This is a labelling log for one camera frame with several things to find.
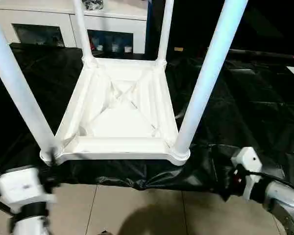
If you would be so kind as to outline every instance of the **black plastic sheet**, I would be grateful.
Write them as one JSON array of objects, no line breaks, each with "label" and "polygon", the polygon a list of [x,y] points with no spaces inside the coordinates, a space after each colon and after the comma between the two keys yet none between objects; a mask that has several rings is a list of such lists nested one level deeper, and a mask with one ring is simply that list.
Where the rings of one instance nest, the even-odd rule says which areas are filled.
[{"label": "black plastic sheet", "polygon": [[[18,44],[12,49],[55,133],[82,68],[81,50]],[[167,65],[178,126],[202,62],[186,58]],[[255,148],[264,172],[294,184],[294,75],[285,65],[227,60],[184,166],[164,160],[67,161],[59,167],[59,176],[73,184],[222,192],[233,168],[230,158],[244,146]],[[45,167],[0,81],[0,174],[23,165]]]}]

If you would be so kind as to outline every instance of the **black strap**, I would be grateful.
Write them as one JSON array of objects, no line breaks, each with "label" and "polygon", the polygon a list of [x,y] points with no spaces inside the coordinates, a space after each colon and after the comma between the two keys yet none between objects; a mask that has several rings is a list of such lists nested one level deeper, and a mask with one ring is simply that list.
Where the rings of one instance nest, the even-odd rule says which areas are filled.
[{"label": "black strap", "polygon": [[21,212],[15,215],[15,222],[35,216],[49,215],[46,202],[34,202],[21,207]]}]

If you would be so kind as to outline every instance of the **white cabinet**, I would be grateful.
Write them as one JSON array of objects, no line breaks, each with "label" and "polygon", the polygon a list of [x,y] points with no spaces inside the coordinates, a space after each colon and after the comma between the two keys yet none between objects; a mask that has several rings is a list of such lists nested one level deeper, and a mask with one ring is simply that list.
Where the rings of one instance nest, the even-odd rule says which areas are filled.
[{"label": "white cabinet", "polygon": [[19,10],[0,10],[0,26],[8,43],[21,43],[16,26],[43,25],[60,30],[65,47],[76,47],[68,14]]},{"label": "white cabinet", "polygon": [[[86,27],[118,35],[118,39],[131,34],[131,51],[144,53],[147,5],[147,0],[104,0],[102,10],[84,11]],[[47,31],[44,37],[52,37],[49,41],[81,47],[72,0],[1,0],[0,25],[8,43],[41,44],[41,32]],[[34,33],[24,39],[24,31]]]}]

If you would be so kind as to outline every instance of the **black cable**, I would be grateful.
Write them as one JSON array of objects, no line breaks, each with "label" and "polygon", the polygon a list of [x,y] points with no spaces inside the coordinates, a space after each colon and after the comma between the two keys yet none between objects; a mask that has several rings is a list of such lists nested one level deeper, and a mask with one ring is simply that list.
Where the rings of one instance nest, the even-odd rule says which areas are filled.
[{"label": "black cable", "polygon": [[286,180],[283,180],[279,177],[276,177],[276,176],[273,176],[273,175],[269,175],[269,174],[266,174],[266,173],[263,173],[263,172],[252,172],[252,171],[249,171],[249,170],[246,170],[246,175],[259,175],[259,176],[262,176],[264,178],[268,178],[268,179],[271,179],[271,180],[275,180],[275,181],[278,181],[286,186],[289,186],[290,188],[294,189],[294,185],[291,184],[290,182],[286,181]]}]

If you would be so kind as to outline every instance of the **white tabletop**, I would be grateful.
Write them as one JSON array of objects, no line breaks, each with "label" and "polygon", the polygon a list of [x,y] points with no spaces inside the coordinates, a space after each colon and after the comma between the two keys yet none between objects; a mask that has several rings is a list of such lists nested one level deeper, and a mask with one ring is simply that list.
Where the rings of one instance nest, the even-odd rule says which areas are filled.
[{"label": "white tabletop", "polygon": [[[87,16],[147,20],[148,0],[103,0],[103,9]],[[74,14],[73,0],[0,0],[0,9]]]}]

